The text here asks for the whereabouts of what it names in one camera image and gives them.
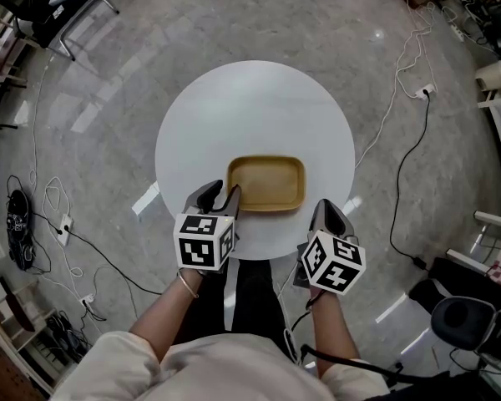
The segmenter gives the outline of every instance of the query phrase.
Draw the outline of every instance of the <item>white cable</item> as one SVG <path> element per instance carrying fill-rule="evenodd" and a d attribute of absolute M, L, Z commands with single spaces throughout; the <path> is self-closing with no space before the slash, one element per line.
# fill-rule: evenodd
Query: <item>white cable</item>
<path fill-rule="evenodd" d="M 486 49 L 486 50 L 489 50 L 491 53 L 494 53 L 495 55 L 499 56 L 497 52 L 495 52 L 493 49 L 490 49 L 490 48 L 487 48 L 486 46 L 483 46 L 482 44 L 478 44 L 477 42 L 475 42 L 475 40 L 473 40 L 472 38 L 470 38 L 466 33 L 463 32 L 463 36 L 467 39 L 467 40 L 471 40 L 472 42 L 474 42 L 477 46 L 479 46 L 480 48 L 483 48 L 483 49 Z"/>
<path fill-rule="evenodd" d="M 454 14 L 454 17 L 451 18 L 448 13 L 446 12 L 446 9 L 453 12 Z M 456 28 L 458 28 L 458 30 L 460 30 L 462 32 L 462 35 L 467 39 L 467 40 L 470 40 L 472 41 L 473 43 L 475 43 L 477 46 L 479 46 L 480 48 L 483 48 L 483 49 L 486 49 L 488 50 L 489 52 L 491 53 L 494 53 L 495 55 L 499 56 L 497 52 L 495 52 L 493 49 L 490 49 L 490 48 L 487 48 L 486 46 L 483 46 L 482 44 L 478 44 L 475 40 L 473 40 L 472 38 L 469 37 L 469 34 L 467 34 L 465 31 L 462 31 L 461 28 L 458 27 L 458 25 L 454 22 L 457 18 L 458 18 L 458 15 L 451 9 L 451 8 L 448 8 L 447 6 L 443 6 L 442 8 L 442 15 L 445 15 L 447 17 L 447 22 L 450 23 L 451 25 L 454 25 Z"/>
<path fill-rule="evenodd" d="M 91 322 L 93 323 L 94 327 L 97 329 L 97 331 L 100 333 L 100 335 L 102 336 L 104 333 L 100 331 L 100 328 L 97 326 L 97 324 L 94 323 L 94 319 L 91 318 L 91 314 L 88 313 L 87 314 L 88 318 L 91 320 Z"/>
<path fill-rule="evenodd" d="M 296 354 L 298 345 L 297 345 L 297 342 L 295 340 L 295 335 L 293 334 L 293 331 L 291 330 L 290 318 L 287 316 L 286 305 L 284 304 L 284 297 L 282 296 L 282 290 L 284 289 L 284 287 L 281 288 L 281 286 L 278 282 L 276 283 L 276 286 L 279 288 L 277 298 L 280 298 L 280 305 L 281 305 L 281 309 L 282 309 L 282 314 L 284 315 L 284 322 L 286 324 L 286 328 L 284 328 L 284 331 L 282 332 L 282 335 L 284 336 L 284 343 L 286 344 L 287 351 L 290 354 L 291 361 L 293 361 L 293 363 L 300 366 L 301 359 L 298 358 L 297 354 Z"/>
<path fill-rule="evenodd" d="M 46 201 L 48 201 L 48 203 L 50 204 L 51 208 L 55 211 L 58 210 L 59 208 L 59 203 L 61 201 L 61 191 L 59 190 L 59 188 L 57 186 L 53 186 L 51 185 L 53 183 L 54 180 L 57 180 L 60 187 L 61 187 L 61 190 L 63 190 L 63 194 L 65 195 L 65 199 L 67 200 L 67 213 L 66 215 L 68 216 L 69 213 L 70 213 L 70 200 L 68 199 L 68 195 L 67 195 L 67 192 L 65 191 L 65 189 L 63 188 L 63 183 L 61 182 L 61 180 L 59 179 L 59 177 L 57 176 L 54 176 L 46 185 L 46 187 L 44 188 L 44 195 L 43 195 L 43 204 L 41 206 L 41 211 L 44 215 L 45 218 L 48 219 L 48 216 L 47 216 L 47 213 L 44 209 L 44 205 L 46 203 Z M 57 189 L 58 190 L 58 204 L 56 206 L 54 206 L 52 204 L 52 201 L 50 200 L 50 198 L 48 197 L 48 189 Z M 48 233 L 50 233 L 50 236 L 55 240 L 55 242 L 58 244 L 59 248 L 61 249 L 61 252 L 63 253 L 63 259 L 65 261 L 65 266 L 67 267 L 68 269 L 68 275 L 70 277 L 70 281 L 73 283 L 73 290 L 74 290 L 74 293 L 76 294 L 76 298 L 78 299 L 78 301 L 80 301 L 80 299 L 82 298 L 79 294 L 78 294 L 78 290 L 76 289 L 76 284 L 74 283 L 74 278 L 75 277 L 81 277 L 84 275 L 84 272 L 82 271 L 82 269 L 80 269 L 79 267 L 72 267 L 68 264 L 68 258 L 67 258 L 67 253 L 65 252 L 65 250 L 63 249 L 61 243 L 58 241 L 58 238 L 53 234 L 53 231 L 52 231 L 52 228 L 50 226 L 50 222 L 47 220 L 47 228 L 48 228 Z"/>
<path fill-rule="evenodd" d="M 419 11 L 416 11 L 416 14 L 427 24 L 427 27 L 418 28 L 418 26 L 416 24 L 416 20 L 415 20 L 415 18 L 413 16 L 413 13 L 412 13 L 412 9 L 410 8 L 410 6 L 408 4 L 408 0 L 406 0 L 406 1 L 407 1 L 408 13 L 410 15 L 410 18 L 412 19 L 413 24 L 414 24 L 414 29 L 410 32 L 410 35 L 408 36 L 407 40 L 404 42 L 404 44 L 402 46 L 402 52 L 399 55 L 399 58 L 397 58 L 397 61 L 395 63 L 395 76 L 394 76 L 394 79 L 393 79 L 392 97 L 390 99 L 390 104 L 387 107 L 386 113 L 382 117 L 381 124 L 380 124 L 380 127 L 378 129 L 377 135 L 375 135 L 375 137 L 373 138 L 373 140 L 371 141 L 371 143 L 369 144 L 369 146 L 362 153 L 362 156 L 360 157 L 360 159 L 358 160 L 358 162 L 355 164 L 355 169 L 362 163 L 362 160 L 364 159 L 364 157 L 366 157 L 367 152 L 370 149 L 373 148 L 373 146 L 378 142 L 378 139 L 381 136 L 382 129 L 384 127 L 384 122 L 386 122 L 386 119 L 387 119 L 388 115 L 390 114 L 390 112 L 392 110 L 393 102 L 394 102 L 395 97 L 397 95 L 397 82 L 399 82 L 399 84 L 401 85 L 401 88 L 402 88 L 403 92 L 406 94 L 407 97 L 409 97 L 411 99 L 416 99 L 417 98 L 415 95 L 411 95 L 411 94 L 408 93 L 408 91 L 406 90 L 406 88 L 402 84 L 401 79 L 399 78 L 399 73 L 401 73 L 402 71 L 405 71 L 407 69 L 411 69 L 414 65 L 416 65 L 416 62 L 422 56 L 422 53 L 425 54 L 425 59 L 427 60 L 428 68 L 430 70 L 431 78 L 433 80 L 434 89 L 436 91 L 438 91 L 438 86 L 436 85 L 436 80 L 434 79 L 433 67 L 431 66 L 430 61 L 428 60 L 427 49 L 425 47 L 425 42 L 423 41 L 423 36 L 431 33 L 432 29 L 433 29 L 433 25 L 434 25 L 433 12 L 434 12 L 435 5 L 434 5 L 434 3 L 430 2 L 425 7 L 428 10 L 428 12 L 430 13 L 430 15 L 431 15 L 432 22 L 427 21 L 427 19 L 425 19 L 425 17 L 423 15 L 421 15 L 419 13 Z M 416 38 L 419 52 L 418 52 L 417 56 L 414 58 L 413 63 L 411 63 L 411 64 L 409 64 L 409 65 L 407 65 L 405 67 L 402 67 L 400 69 L 399 68 L 399 63 L 401 62 L 402 57 L 406 53 L 408 42 L 410 42 L 410 40 L 412 39 L 412 37 Z"/>
<path fill-rule="evenodd" d="M 282 288 L 280 288 L 280 290 L 278 292 L 278 296 L 276 296 L 276 298 L 280 298 L 281 297 L 282 292 L 284 291 L 284 288 L 286 288 L 286 285 L 287 285 L 288 281 L 290 280 L 291 275 L 293 275 L 293 272 L 295 271 L 296 267 L 297 267 L 297 260 L 295 260 L 295 264 L 291 268 L 290 274 L 287 276 L 286 280 L 282 284 Z"/>
<path fill-rule="evenodd" d="M 35 120 L 37 119 L 37 110 L 39 106 L 39 97 L 41 96 L 41 89 L 43 88 L 44 76 L 47 73 L 48 65 L 50 64 L 51 57 L 48 57 L 47 64 L 44 67 L 43 75 L 41 76 L 41 81 L 39 82 L 39 91 L 37 92 L 37 98 L 35 99 L 35 109 L 33 111 L 33 123 L 32 123 L 32 139 L 33 139 L 33 169 L 30 170 L 28 174 L 28 179 L 30 184 L 33 186 L 32 194 L 30 197 L 35 195 L 35 190 L 37 189 L 37 142 L 35 140 Z"/>
<path fill-rule="evenodd" d="M 30 197 L 33 198 L 33 196 L 35 195 L 35 190 L 37 189 L 37 141 L 36 141 L 36 138 L 35 138 L 35 123 L 36 123 L 36 120 L 37 120 L 37 114 L 38 114 L 38 106 L 39 106 L 39 98 L 41 96 L 41 89 L 43 88 L 43 81 L 44 81 L 44 76 L 46 75 L 47 73 L 47 70 L 48 70 L 48 66 L 50 64 L 50 60 L 51 60 L 51 57 L 48 58 L 48 61 L 44 67 L 44 71 L 43 71 L 43 75 L 41 76 L 41 81 L 39 82 L 39 89 L 38 89 L 38 93 L 37 93 L 37 98 L 35 100 L 35 106 L 34 106 L 34 111 L 33 111 L 33 123 L 32 123 L 32 139 L 33 139 L 33 169 L 30 170 L 29 174 L 28 174 L 28 179 L 29 179 L 29 182 L 30 184 L 33 186 L 32 188 L 32 194 Z M 67 259 L 67 254 L 65 253 L 65 250 L 63 249 L 63 247 L 61 246 L 61 243 L 58 241 L 58 239 L 56 238 L 56 236 L 53 234 L 51 228 L 50 228 L 50 223 L 48 221 L 48 216 L 47 216 L 47 213 L 46 211 L 44 210 L 44 204 L 45 202 L 48 200 L 48 203 L 50 204 L 50 207 L 54 210 L 54 211 L 57 211 L 58 208 L 59 208 L 59 203 L 61 201 L 61 190 L 59 189 L 59 187 L 57 186 L 54 186 L 54 185 L 51 185 L 52 182 L 54 180 L 57 180 L 59 182 L 59 185 L 61 186 L 61 190 L 63 190 L 63 193 L 65 194 L 65 198 L 67 199 L 67 216 L 70 214 L 70 200 L 68 199 L 68 196 L 67 196 L 67 192 L 65 191 L 65 189 L 63 188 L 63 183 L 61 182 L 61 180 L 58 178 L 58 177 L 53 177 L 46 185 L 45 189 L 44 189 L 44 197 L 43 197 L 43 204 L 42 204 L 42 207 L 41 207 L 41 211 L 43 212 L 43 215 L 47 218 L 47 228 L 48 228 L 48 231 L 50 233 L 50 235 L 52 236 L 52 238 L 56 241 L 56 243 L 58 244 L 59 248 L 61 248 L 61 251 L 63 252 L 63 258 L 65 260 L 65 265 L 67 266 L 67 269 L 68 269 L 68 274 L 70 276 L 70 280 L 71 282 L 73 283 L 73 290 L 71 290 L 69 287 L 67 287 L 66 285 L 62 284 L 61 282 L 56 282 L 54 281 L 53 279 L 49 278 L 49 277 L 46 277 L 44 275 L 39 275 L 42 279 L 46 280 L 46 281 L 49 281 L 51 282 L 52 284 L 54 285 L 59 285 L 60 287 L 63 287 L 65 288 L 68 292 L 70 292 L 74 298 L 80 303 L 80 299 L 81 299 L 81 296 L 78 294 L 78 290 L 76 289 L 76 284 L 74 283 L 74 278 L 75 277 L 81 277 L 84 275 L 84 271 L 82 271 L 82 269 L 80 269 L 79 267 L 70 267 L 70 265 L 68 264 L 68 259 Z M 50 198 L 48 197 L 48 189 L 55 189 L 58 191 L 58 204 L 56 206 L 53 205 L 52 201 L 50 200 Z M 93 323 L 94 327 L 97 329 L 97 331 L 100 333 L 100 334 L 103 334 L 101 331 L 100 331 L 100 328 L 97 327 L 97 324 L 94 322 L 94 320 L 91 318 L 91 316 L 88 314 L 89 316 L 89 319 L 91 320 L 91 322 Z"/>
<path fill-rule="evenodd" d="M 69 287 L 67 287 L 66 285 L 62 284 L 61 282 L 55 282 L 53 279 L 50 279 L 49 277 L 46 277 L 44 275 L 39 275 L 39 276 L 42 279 L 45 279 L 46 281 L 51 282 L 52 284 L 59 285 L 60 287 L 65 288 L 68 292 L 70 292 L 74 296 L 74 299 L 76 299 L 76 301 L 79 301 L 79 299 L 76 297 L 76 294 L 74 294 L 73 291 Z"/>

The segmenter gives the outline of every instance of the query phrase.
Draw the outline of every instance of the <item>rectangular tray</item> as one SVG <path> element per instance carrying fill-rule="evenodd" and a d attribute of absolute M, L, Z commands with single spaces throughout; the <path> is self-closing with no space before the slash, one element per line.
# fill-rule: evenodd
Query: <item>rectangular tray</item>
<path fill-rule="evenodd" d="M 242 156 L 228 166 L 226 191 L 236 184 L 241 187 L 243 211 L 295 210 L 304 201 L 306 172 L 302 162 L 294 157 Z"/>

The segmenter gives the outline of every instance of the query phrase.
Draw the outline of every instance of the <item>power strip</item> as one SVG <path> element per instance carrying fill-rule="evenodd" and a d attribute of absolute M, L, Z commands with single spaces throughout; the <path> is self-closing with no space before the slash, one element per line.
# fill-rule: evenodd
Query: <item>power strip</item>
<path fill-rule="evenodd" d="M 449 27 L 451 27 L 451 30 L 453 31 L 453 33 L 455 33 L 455 35 L 458 37 L 458 40 L 460 40 L 463 43 L 464 33 L 462 31 L 460 31 L 460 29 L 456 25 L 454 25 L 453 23 L 449 24 Z"/>
<path fill-rule="evenodd" d="M 420 99 L 427 99 L 427 95 L 425 95 L 425 93 L 423 92 L 424 90 L 426 90 L 429 95 L 436 92 L 433 84 L 426 84 L 416 92 L 416 96 Z"/>
<path fill-rule="evenodd" d="M 73 228 L 73 219 L 70 218 L 67 214 L 63 214 L 63 218 L 61 219 L 61 224 L 59 225 L 59 230 L 61 230 L 61 235 L 58 235 L 58 241 L 61 245 L 67 246 L 68 243 L 68 231 L 65 230 L 65 226 L 69 230 Z"/>
<path fill-rule="evenodd" d="M 82 306 L 86 306 L 91 312 L 93 312 L 93 309 L 91 308 L 92 302 L 94 302 L 94 294 L 88 294 L 87 296 L 80 298 L 80 303 L 82 303 Z"/>

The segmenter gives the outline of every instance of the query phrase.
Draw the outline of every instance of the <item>gray tiled floor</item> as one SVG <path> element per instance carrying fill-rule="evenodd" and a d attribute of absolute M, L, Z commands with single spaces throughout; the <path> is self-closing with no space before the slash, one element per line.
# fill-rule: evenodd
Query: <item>gray tiled floor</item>
<path fill-rule="evenodd" d="M 403 0 L 114 2 L 119 16 L 102 5 L 73 31 L 77 63 L 59 57 L 48 63 L 50 54 L 45 52 L 32 55 L 23 70 L 28 89 L 10 93 L 3 103 L 0 121 L 11 122 L 24 102 L 29 116 L 18 131 L 0 132 L 0 229 L 3 233 L 9 174 L 18 175 L 30 188 L 34 106 L 48 63 L 35 129 L 38 188 L 33 206 L 41 210 L 44 186 L 53 176 L 60 177 L 76 231 L 134 280 L 160 291 L 176 270 L 173 219 L 159 195 L 139 216 L 132 206 L 156 182 L 155 141 L 178 93 L 225 63 L 244 59 L 285 63 L 312 76 L 337 100 L 351 126 L 358 157 L 389 105 L 394 64 L 412 29 Z M 472 44 L 460 43 L 439 13 L 434 17 L 433 32 L 425 42 L 438 93 L 431 103 L 425 140 L 403 168 L 394 237 L 404 251 L 429 262 L 448 248 L 470 250 L 480 231 L 472 218 L 475 210 L 501 213 L 501 166 L 487 116 L 476 109 L 476 65 L 468 51 Z M 412 41 L 405 63 L 417 51 Z M 411 93 L 432 82 L 423 58 L 402 79 Z M 388 234 L 397 167 L 421 133 L 424 109 L 425 103 L 410 100 L 399 90 L 379 143 L 357 169 L 350 197 L 357 198 L 358 207 L 349 218 L 367 249 L 367 272 L 342 305 L 365 359 L 388 366 L 400 358 L 407 367 L 430 374 L 438 369 L 430 359 L 429 336 L 423 339 L 428 342 L 401 355 L 428 327 L 428 315 L 417 304 L 406 300 L 376 322 L 423 277 L 389 246 Z M 55 191 L 49 195 L 56 204 Z M 45 208 L 56 224 L 66 210 L 61 199 L 59 212 Z M 50 277 L 72 288 L 63 253 L 41 221 L 35 221 L 35 235 L 53 259 Z M 74 278 L 80 295 L 93 292 L 94 272 L 103 259 L 75 240 L 65 251 L 70 266 L 83 269 L 83 277 Z M 42 255 L 38 260 L 44 266 Z M 279 283 L 294 260 L 291 255 L 272 262 Z M 236 267 L 236 262 L 230 264 L 227 297 L 234 291 Z M 0 268 L 15 281 L 26 277 L 8 261 Z M 79 325 L 82 309 L 73 296 L 49 282 L 42 281 L 42 287 L 56 307 Z M 124 281 L 116 272 L 102 270 L 97 288 L 96 309 L 108 318 L 100 329 L 128 328 L 134 314 Z M 135 288 L 133 292 L 140 312 L 154 300 Z M 291 322 L 303 311 L 306 297 L 306 292 L 291 286 L 285 290 Z M 228 304 L 227 321 L 230 311 Z M 86 331 L 97 337 L 90 322 Z M 311 343 L 309 319 L 297 328 L 296 337 L 299 344 Z"/>

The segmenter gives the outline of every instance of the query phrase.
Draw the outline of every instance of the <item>wrist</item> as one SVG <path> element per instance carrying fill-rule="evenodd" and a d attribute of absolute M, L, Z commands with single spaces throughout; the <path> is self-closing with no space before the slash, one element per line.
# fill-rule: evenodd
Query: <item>wrist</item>
<path fill-rule="evenodd" d="M 195 292 L 198 291 L 200 284 L 202 283 L 202 275 L 200 275 L 195 269 L 188 268 L 180 269 L 180 275 L 182 275 L 188 285 L 193 288 Z"/>
<path fill-rule="evenodd" d="M 313 285 L 310 285 L 310 298 L 314 298 L 320 292 L 321 292 L 321 288 L 314 287 Z"/>

